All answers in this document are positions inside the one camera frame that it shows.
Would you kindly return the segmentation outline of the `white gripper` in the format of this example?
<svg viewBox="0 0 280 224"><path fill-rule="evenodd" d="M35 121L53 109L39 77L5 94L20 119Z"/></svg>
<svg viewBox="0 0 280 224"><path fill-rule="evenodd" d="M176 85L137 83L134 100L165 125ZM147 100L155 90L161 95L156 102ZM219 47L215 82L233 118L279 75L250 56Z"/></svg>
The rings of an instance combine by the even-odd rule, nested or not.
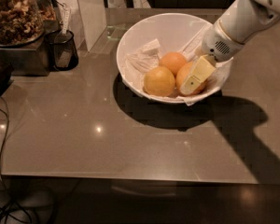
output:
<svg viewBox="0 0 280 224"><path fill-rule="evenodd" d="M203 56L193 62L189 73L181 85L182 92L186 96L190 96L215 72L217 62L226 62L242 48L243 45L233 41L223 31L219 23L213 24L203 35L201 43Z"/></svg>

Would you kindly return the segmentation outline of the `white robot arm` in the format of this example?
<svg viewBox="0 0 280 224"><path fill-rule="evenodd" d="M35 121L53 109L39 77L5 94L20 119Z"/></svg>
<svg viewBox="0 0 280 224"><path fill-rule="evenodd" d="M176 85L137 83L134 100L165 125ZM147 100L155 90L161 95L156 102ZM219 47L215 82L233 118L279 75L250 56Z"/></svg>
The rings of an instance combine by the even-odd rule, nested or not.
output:
<svg viewBox="0 0 280 224"><path fill-rule="evenodd" d="M204 33L198 58L178 88L193 94L214 72L257 33L280 22L280 0L235 0Z"/></svg>

